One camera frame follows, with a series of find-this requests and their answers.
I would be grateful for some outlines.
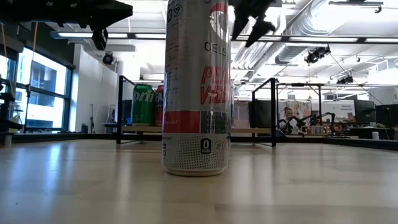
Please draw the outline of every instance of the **celsius can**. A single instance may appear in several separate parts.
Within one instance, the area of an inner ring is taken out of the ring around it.
[[[131,122],[135,126],[149,126],[154,122],[155,91],[150,85],[134,87]]]
[[[170,0],[165,56],[162,164],[220,174],[231,144],[228,0]]]
[[[155,125],[163,125],[163,92],[164,86],[160,85],[156,89],[155,94]]]

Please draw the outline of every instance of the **ceiling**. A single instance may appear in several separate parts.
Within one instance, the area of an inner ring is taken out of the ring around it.
[[[108,28],[108,32],[166,32],[167,1],[156,0],[119,0],[133,5],[134,14],[128,19],[117,22]],[[314,0],[314,2],[328,2],[329,0]],[[398,1],[396,0],[372,0],[382,1],[384,6],[379,14],[374,13],[375,7],[347,7],[347,6],[324,6],[312,11],[313,27],[333,27],[328,35],[338,36],[384,36],[397,37],[398,30]],[[296,4],[284,5],[282,8],[270,8],[267,11],[267,20],[272,21],[279,28],[276,34],[285,31],[286,24],[295,19],[295,15],[309,2],[309,0],[296,0]],[[308,16],[303,11],[301,17]],[[51,24],[58,31],[67,32],[89,32],[90,28],[83,30],[78,25],[67,25],[58,27]],[[86,42],[85,49],[95,51]],[[109,40],[108,45],[122,46],[123,49],[115,52],[120,60],[135,54],[139,58],[141,75],[144,79],[162,78],[164,73],[164,40]],[[244,49],[242,42],[233,42],[231,49],[232,69],[231,76],[235,81],[248,78],[251,82],[263,82],[264,80],[277,76],[291,82],[327,82],[339,78],[349,72],[354,77],[363,78],[368,71],[378,63],[389,58],[398,58],[398,45],[366,45],[366,44],[331,44],[331,55],[321,59],[316,64],[308,66],[304,57],[314,47],[304,48],[301,54],[297,54],[287,65],[275,64],[275,47],[272,43],[256,43],[250,49]]]

